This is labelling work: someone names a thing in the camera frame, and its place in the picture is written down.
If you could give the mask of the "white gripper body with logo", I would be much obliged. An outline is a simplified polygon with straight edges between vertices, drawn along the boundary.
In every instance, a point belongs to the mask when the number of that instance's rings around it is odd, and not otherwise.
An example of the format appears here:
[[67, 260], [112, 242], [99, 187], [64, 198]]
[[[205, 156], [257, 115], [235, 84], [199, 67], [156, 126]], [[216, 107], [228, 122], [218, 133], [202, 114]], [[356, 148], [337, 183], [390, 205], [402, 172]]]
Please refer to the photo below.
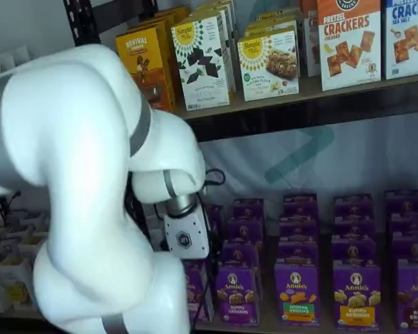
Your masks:
[[196, 207], [181, 217], [164, 217], [164, 231], [169, 251], [182, 260], [206, 259], [210, 253], [206, 214]]

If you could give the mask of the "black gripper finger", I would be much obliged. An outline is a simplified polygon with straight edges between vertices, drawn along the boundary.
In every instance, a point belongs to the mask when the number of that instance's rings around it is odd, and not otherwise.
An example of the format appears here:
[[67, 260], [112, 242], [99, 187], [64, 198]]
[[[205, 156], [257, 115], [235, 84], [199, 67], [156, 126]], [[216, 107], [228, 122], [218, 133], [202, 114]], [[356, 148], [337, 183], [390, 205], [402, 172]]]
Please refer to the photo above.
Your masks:
[[208, 274], [215, 278], [218, 272], [219, 237], [217, 231], [208, 224], [209, 255], [207, 258]]

